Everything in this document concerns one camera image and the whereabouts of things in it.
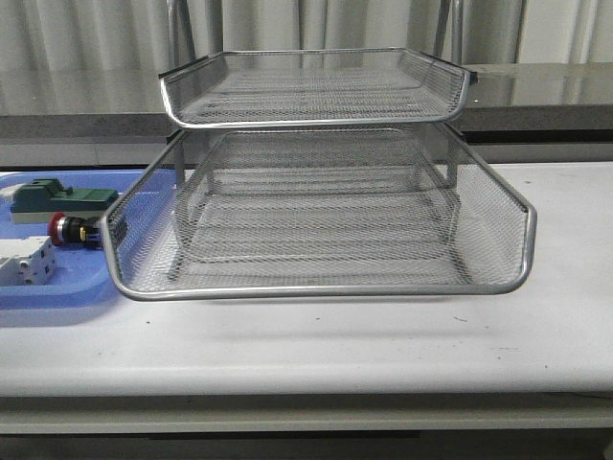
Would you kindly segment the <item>red emergency stop button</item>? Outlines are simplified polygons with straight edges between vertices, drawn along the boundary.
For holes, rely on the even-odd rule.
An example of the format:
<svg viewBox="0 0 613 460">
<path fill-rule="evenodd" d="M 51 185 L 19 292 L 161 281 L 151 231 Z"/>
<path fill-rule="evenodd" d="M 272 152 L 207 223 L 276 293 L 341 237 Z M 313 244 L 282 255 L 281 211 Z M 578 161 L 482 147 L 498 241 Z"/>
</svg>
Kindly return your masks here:
<svg viewBox="0 0 613 460">
<path fill-rule="evenodd" d="M 47 226 L 53 245 L 80 244 L 88 249 L 102 249 L 102 230 L 97 217 L 80 218 L 54 213 Z"/>
</svg>

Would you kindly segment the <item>silver mesh tray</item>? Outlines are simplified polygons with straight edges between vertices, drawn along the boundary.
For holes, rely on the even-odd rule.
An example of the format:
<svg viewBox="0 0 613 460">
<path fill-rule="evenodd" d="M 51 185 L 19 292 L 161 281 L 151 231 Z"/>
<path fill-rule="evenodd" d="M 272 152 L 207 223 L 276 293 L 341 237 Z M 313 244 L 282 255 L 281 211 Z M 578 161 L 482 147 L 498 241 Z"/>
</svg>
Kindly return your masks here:
<svg viewBox="0 0 613 460">
<path fill-rule="evenodd" d="M 532 204 L 445 124 L 184 131 L 108 209 L 135 300 L 507 293 Z"/>
<path fill-rule="evenodd" d="M 433 123 L 464 109 L 476 73 L 404 48 L 226 51 L 159 77 L 185 129 Z"/>
<path fill-rule="evenodd" d="M 174 231 L 205 263 L 434 259 L 460 205 L 424 193 L 201 195 L 181 199 Z"/>
</svg>

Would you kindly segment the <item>green terminal block module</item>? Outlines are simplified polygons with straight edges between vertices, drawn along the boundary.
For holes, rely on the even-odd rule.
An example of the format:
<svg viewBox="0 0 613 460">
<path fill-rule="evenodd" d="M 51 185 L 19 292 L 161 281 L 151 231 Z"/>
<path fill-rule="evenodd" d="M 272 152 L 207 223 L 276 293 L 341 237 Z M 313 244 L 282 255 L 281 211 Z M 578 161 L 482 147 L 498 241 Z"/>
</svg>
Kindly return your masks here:
<svg viewBox="0 0 613 460">
<path fill-rule="evenodd" d="M 118 198 L 114 189 L 64 187 L 56 178 L 39 178 L 17 189 L 11 218 L 15 223 L 46 223 L 55 213 L 99 218 Z"/>
</svg>

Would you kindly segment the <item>blue plastic tray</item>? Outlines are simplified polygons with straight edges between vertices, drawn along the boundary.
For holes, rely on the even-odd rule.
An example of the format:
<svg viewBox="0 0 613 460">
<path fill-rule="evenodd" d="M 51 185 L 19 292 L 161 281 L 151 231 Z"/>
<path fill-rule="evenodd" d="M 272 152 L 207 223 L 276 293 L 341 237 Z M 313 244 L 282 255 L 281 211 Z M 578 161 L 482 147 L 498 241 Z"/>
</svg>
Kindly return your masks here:
<svg viewBox="0 0 613 460">
<path fill-rule="evenodd" d="M 122 215 L 125 227 L 114 226 L 113 237 L 121 239 L 118 262 L 128 280 L 143 263 L 147 251 L 167 229 L 174 202 L 175 172 L 163 169 L 142 180 L 140 170 L 81 170 L 17 172 L 1 177 L 3 188 L 39 178 L 56 178 L 65 187 L 105 188 L 124 193 L 133 184 Z M 117 290 L 109 276 L 101 250 L 68 245 L 56 249 L 57 268 L 42 286 L 1 288 L 1 308 L 55 309 L 84 307 L 113 296 Z"/>
</svg>

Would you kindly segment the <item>silver mesh bottom tray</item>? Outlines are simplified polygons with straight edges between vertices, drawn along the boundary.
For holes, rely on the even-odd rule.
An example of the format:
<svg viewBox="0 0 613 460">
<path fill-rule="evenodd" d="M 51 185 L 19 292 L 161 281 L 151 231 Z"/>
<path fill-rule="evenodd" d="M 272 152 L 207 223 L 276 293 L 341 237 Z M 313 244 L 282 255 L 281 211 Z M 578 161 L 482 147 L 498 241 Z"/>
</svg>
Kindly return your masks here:
<svg viewBox="0 0 613 460">
<path fill-rule="evenodd" d="M 174 231 L 205 263 L 434 259 L 460 205 L 424 193 L 201 195 L 181 199 Z"/>
</svg>

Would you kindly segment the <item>silver mesh top tray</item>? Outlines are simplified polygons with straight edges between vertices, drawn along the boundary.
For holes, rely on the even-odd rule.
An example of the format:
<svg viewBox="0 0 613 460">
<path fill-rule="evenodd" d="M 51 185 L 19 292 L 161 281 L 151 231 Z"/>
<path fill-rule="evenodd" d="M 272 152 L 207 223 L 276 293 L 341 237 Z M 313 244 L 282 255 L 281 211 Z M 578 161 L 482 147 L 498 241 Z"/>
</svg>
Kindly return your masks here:
<svg viewBox="0 0 613 460">
<path fill-rule="evenodd" d="M 159 77 L 185 129 L 433 123 L 464 109 L 476 73 L 404 48 L 226 51 Z"/>
</svg>

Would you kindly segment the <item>grey metal rack frame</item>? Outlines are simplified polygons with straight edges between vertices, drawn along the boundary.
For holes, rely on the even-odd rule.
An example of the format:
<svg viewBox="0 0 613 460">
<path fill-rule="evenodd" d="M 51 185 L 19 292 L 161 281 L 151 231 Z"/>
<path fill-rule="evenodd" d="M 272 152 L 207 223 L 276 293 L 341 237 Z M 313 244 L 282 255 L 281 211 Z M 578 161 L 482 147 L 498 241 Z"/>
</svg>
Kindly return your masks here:
<svg viewBox="0 0 613 460">
<path fill-rule="evenodd" d="M 472 285 L 458 233 L 474 72 L 406 48 L 223 50 L 160 77 L 180 133 L 166 284 L 408 291 Z"/>
</svg>

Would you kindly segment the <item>white circuit breaker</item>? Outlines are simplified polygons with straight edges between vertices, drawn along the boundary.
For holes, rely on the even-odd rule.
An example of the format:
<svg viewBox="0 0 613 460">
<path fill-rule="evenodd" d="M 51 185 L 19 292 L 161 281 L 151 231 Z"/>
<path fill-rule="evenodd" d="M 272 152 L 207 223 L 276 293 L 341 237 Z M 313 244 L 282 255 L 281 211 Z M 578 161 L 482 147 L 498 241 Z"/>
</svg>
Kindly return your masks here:
<svg viewBox="0 0 613 460">
<path fill-rule="evenodd" d="M 42 286 L 57 269 L 50 237 L 1 240 L 1 286 Z"/>
</svg>

